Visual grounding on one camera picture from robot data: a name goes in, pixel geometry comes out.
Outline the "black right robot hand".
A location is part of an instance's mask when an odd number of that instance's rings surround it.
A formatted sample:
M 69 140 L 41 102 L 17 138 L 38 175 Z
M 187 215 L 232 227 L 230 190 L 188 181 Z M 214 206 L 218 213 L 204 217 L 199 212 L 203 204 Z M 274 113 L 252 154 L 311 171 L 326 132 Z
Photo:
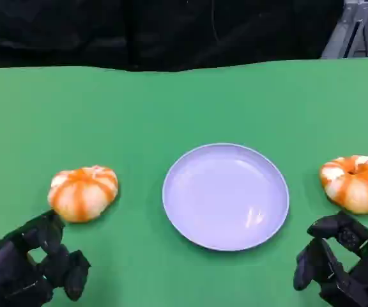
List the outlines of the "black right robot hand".
M 329 306 L 368 306 L 368 228 L 340 211 L 313 222 L 296 256 L 293 287 L 316 285 Z

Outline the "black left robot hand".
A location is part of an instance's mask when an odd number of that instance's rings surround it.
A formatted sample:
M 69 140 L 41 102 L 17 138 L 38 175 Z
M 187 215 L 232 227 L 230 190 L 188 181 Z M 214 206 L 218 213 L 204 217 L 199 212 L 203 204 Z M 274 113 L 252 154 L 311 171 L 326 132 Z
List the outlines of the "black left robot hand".
M 80 299 L 91 265 L 62 244 L 64 227 L 49 210 L 0 239 L 0 306 L 43 306 L 57 288 Z

